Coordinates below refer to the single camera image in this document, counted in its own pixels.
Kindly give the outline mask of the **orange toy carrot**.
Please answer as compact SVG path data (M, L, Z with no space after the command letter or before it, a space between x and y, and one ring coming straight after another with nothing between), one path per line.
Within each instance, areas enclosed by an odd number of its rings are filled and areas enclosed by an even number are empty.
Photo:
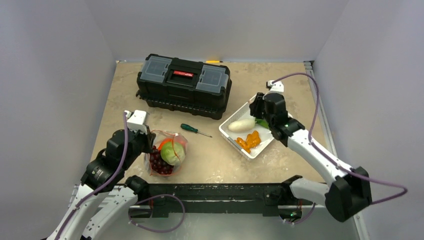
M173 141L173 139L172 138L166 138L166 139L164 139L161 143L160 143L160 145L157 147L157 149L160 151L161 149L162 149L162 147L166 144L166 143L169 143L169 142L172 142Z

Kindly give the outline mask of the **dark red toy grapes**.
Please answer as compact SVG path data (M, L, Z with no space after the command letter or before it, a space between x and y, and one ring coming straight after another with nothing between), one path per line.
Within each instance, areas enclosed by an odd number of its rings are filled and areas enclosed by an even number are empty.
M174 166L167 163L161 157L161 151L156 146L152 147L152 153L149 155L151 169L159 175L170 175L173 173Z

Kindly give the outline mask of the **clear orange-zip bag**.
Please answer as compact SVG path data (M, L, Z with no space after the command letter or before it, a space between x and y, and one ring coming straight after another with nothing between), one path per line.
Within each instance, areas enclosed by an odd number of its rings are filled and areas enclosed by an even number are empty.
M170 177L178 174L188 154L188 140L179 132L155 129L152 152L144 157L150 176Z

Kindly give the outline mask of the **green toy cabbage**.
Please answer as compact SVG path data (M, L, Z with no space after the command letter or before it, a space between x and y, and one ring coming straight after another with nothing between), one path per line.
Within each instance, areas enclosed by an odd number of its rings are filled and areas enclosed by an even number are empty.
M168 142L160 150L160 155L168 164L180 165L186 158L186 149L178 142Z

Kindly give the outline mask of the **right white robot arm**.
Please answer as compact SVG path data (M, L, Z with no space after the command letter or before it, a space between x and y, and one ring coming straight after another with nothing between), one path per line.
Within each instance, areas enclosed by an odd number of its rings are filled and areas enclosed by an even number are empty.
M363 167L352 168L316 142L303 124L289 116L282 94L259 92L249 109L251 116L267 122L275 140L301 156L324 180L319 183L304 177L292 179L280 191L284 202L308 200L326 207L339 222L345 222L371 205L368 172Z

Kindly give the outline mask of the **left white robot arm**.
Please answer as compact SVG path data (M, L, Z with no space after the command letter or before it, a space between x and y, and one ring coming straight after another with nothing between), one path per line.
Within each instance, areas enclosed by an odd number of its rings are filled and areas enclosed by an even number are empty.
M152 153L155 133L131 131L125 127L115 131L104 149L98 152L81 177L70 207L49 240L79 240L98 206L124 178L125 171L142 153Z

